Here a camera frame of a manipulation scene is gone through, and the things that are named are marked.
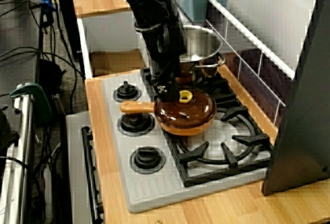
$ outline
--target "stovetop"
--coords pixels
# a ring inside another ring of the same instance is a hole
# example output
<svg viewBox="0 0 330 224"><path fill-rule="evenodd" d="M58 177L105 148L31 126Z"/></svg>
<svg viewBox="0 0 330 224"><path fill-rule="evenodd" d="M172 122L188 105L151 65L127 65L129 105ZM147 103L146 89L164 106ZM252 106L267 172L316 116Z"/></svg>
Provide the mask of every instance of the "stovetop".
<svg viewBox="0 0 330 224"><path fill-rule="evenodd" d="M236 99L225 79L217 74L194 85L214 97L217 116L203 133L179 137L163 131L153 114L138 117L120 112L121 102L134 94L139 95L133 97L137 101L156 99L149 77L149 70L142 69L141 74L115 76L102 82L130 212L143 212L265 177L272 149L269 137ZM137 130L136 125L146 130Z"/></svg>

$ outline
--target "yellow lid knob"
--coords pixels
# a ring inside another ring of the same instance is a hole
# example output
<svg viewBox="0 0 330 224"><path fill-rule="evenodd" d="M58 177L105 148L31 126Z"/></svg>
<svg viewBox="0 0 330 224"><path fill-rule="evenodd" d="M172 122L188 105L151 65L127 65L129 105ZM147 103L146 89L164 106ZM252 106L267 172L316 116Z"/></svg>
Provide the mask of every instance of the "yellow lid knob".
<svg viewBox="0 0 330 224"><path fill-rule="evenodd" d="M188 104L192 100L192 93L190 91L180 91L179 102L182 104Z"/></svg>

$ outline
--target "brown ceramic pot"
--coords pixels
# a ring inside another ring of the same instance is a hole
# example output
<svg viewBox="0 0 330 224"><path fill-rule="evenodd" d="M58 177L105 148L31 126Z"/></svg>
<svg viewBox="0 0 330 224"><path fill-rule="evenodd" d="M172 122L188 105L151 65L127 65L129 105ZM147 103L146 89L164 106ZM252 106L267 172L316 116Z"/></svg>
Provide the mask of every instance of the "brown ceramic pot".
<svg viewBox="0 0 330 224"><path fill-rule="evenodd" d="M125 101L120 105L124 113L154 113L165 131L178 136L196 135L213 123L217 113L215 100L197 89L184 89L176 102Z"/></svg>

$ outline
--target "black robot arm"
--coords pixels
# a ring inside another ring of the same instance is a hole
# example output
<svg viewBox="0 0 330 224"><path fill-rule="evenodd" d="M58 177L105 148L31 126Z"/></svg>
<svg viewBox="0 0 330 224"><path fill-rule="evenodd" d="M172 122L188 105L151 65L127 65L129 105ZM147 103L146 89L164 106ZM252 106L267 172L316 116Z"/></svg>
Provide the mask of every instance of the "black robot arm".
<svg viewBox="0 0 330 224"><path fill-rule="evenodd" d="M176 0L127 0L151 58L152 84L162 101L176 101L175 77L180 76L180 55L186 39Z"/></svg>

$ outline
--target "black cast iron grate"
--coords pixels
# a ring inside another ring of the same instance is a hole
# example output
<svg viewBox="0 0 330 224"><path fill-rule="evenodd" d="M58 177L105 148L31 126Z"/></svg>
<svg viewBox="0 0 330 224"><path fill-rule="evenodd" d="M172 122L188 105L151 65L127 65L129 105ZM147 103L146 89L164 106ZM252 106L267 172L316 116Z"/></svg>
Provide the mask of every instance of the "black cast iron grate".
<svg viewBox="0 0 330 224"><path fill-rule="evenodd" d="M151 101L155 101L157 95L150 85L150 70L148 68L141 69L141 77L147 88ZM204 158L209 142L203 143L194 150L189 150L185 146L181 137L164 132L184 186L190 187L267 167L270 156L253 162L238 164L240 160L246 158L249 154L255 151L255 148L258 148L259 151L268 151L271 154L273 147L269 142L269 136L264 134L254 122L249 115L247 108L240 103L236 98L235 93L230 89L227 80L222 78L218 73L215 77L207 78L201 83L193 85L193 87L209 93L216 100L218 107L217 111L224 113L221 121L228 121L236 117L247 126L251 135L232 136L232 139L245 145L246 150L235 156L230 148L228 148L225 143L222 143L221 147L225 159L215 160ZM187 168L188 163L193 161L212 165L228 165L228 167L226 169L219 169L190 177L187 174Z"/></svg>

